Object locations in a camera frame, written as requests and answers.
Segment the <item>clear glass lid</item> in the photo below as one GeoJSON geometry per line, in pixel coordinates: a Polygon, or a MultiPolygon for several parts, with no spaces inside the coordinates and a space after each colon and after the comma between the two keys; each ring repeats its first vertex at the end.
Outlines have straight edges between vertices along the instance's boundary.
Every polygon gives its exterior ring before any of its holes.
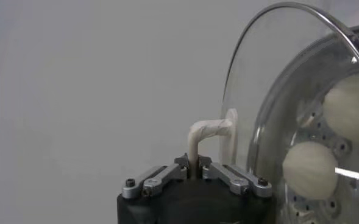
{"type": "Polygon", "coordinates": [[[272,183],[276,223],[359,223],[355,32],[283,3],[260,12],[236,47],[222,114],[237,110],[236,163],[272,183]]]}

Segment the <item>white ball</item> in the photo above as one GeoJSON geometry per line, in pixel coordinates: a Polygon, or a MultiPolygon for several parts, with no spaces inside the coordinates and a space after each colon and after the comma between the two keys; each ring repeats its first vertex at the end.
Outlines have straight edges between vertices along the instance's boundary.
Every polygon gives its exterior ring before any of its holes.
{"type": "Polygon", "coordinates": [[[325,96],[323,110],[335,133],[359,142],[359,75],[338,82],[325,96]]]}
{"type": "Polygon", "coordinates": [[[282,164],[283,177],[292,190],[310,200],[332,196],[338,182],[338,165],[327,147],[315,142],[293,146],[282,164]]]}

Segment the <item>gray wall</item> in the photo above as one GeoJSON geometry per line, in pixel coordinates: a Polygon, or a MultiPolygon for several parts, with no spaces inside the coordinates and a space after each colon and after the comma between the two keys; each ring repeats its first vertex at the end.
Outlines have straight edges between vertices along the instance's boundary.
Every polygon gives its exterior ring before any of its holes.
{"type": "Polygon", "coordinates": [[[0,223],[116,223],[121,183],[219,117],[237,38],[272,2],[0,0],[0,223]]]}

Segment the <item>white tape wrap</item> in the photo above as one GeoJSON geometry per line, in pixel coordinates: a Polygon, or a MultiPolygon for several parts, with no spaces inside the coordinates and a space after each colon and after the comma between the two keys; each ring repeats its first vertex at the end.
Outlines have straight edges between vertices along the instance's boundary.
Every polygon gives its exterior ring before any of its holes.
{"type": "MultiPolygon", "coordinates": [[[[220,119],[209,121],[198,121],[190,127],[188,135],[189,145],[189,164],[190,164],[190,177],[197,178],[198,166],[198,143],[205,138],[212,136],[231,136],[236,137],[236,119],[220,119]]],[[[236,155],[235,149],[230,150],[231,157],[236,155]]]]}

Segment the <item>metal rim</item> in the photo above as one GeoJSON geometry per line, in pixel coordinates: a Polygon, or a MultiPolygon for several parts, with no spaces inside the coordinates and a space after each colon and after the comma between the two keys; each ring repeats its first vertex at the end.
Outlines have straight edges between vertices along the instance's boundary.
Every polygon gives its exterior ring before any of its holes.
{"type": "Polygon", "coordinates": [[[256,20],[258,20],[261,16],[263,16],[264,14],[266,14],[272,10],[279,9],[279,8],[299,9],[299,10],[306,11],[307,13],[315,16],[317,19],[322,21],[328,28],[330,28],[331,30],[333,30],[335,32],[336,36],[345,44],[345,46],[353,54],[353,56],[355,56],[355,58],[357,59],[357,62],[359,62],[359,38],[348,27],[346,27],[341,21],[337,20],[329,13],[327,13],[321,9],[318,9],[316,7],[310,6],[310,5],[305,5],[305,4],[296,3],[296,2],[277,3],[274,5],[270,5],[269,7],[266,7],[262,11],[258,12],[258,14],[255,15],[250,20],[247,27],[243,30],[243,33],[240,35],[239,40],[236,44],[235,50],[233,52],[230,64],[229,64],[225,87],[224,87],[224,95],[222,97],[223,100],[225,98],[225,94],[227,91],[227,84],[228,84],[229,74],[231,72],[231,68],[233,65],[233,61],[236,57],[236,53],[238,52],[240,44],[241,44],[244,36],[246,35],[247,31],[251,28],[251,26],[254,24],[254,22],[256,22],[256,20]]]}

